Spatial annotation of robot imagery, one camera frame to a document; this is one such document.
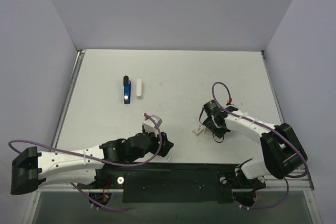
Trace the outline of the white stapler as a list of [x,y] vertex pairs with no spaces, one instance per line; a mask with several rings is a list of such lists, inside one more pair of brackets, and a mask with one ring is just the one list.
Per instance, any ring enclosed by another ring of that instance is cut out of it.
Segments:
[[137,79],[137,84],[136,84],[136,97],[138,99],[142,98],[142,79]]

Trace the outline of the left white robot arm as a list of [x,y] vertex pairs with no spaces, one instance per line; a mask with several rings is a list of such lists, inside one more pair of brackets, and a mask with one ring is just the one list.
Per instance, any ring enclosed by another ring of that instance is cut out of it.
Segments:
[[18,151],[12,161],[11,195],[24,195],[40,186],[80,183],[104,187],[108,182],[103,167],[135,167],[137,159],[147,153],[165,157],[174,146],[165,132],[143,131],[128,139],[119,138],[94,147],[76,151],[52,148],[39,151],[38,143]]

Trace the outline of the staple box with label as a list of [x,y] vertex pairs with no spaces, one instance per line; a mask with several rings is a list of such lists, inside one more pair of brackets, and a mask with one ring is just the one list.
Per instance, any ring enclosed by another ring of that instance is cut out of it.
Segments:
[[196,136],[199,136],[201,133],[203,133],[205,130],[205,127],[202,125],[199,125],[197,128],[192,130],[192,133],[195,134]]

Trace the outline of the white staple tray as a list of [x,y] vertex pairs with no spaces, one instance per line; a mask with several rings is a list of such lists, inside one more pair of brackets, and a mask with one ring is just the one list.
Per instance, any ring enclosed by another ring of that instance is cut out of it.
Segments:
[[212,136],[213,133],[208,128],[206,128],[204,134]]

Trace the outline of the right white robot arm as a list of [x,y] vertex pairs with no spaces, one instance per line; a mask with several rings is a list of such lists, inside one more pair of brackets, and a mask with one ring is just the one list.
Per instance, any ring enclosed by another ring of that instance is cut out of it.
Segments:
[[289,124],[268,124],[232,105],[222,109],[214,100],[205,103],[201,112],[207,116],[201,125],[214,137],[224,139],[226,133],[235,131],[261,146],[262,158],[250,158],[236,167],[237,185],[246,187],[253,179],[268,175],[283,179],[308,174],[307,154]]

